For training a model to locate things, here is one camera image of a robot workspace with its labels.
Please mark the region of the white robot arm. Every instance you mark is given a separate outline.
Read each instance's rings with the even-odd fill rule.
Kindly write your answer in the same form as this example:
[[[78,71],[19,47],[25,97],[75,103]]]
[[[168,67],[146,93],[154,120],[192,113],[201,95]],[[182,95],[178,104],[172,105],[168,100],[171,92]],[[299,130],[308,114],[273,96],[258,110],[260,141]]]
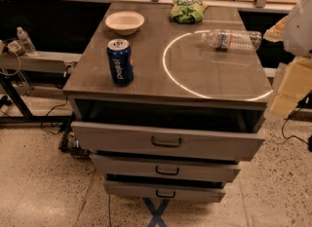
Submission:
[[[264,39],[282,41],[284,50],[294,55],[270,106],[275,115],[288,117],[312,91],[312,0],[299,0]]]

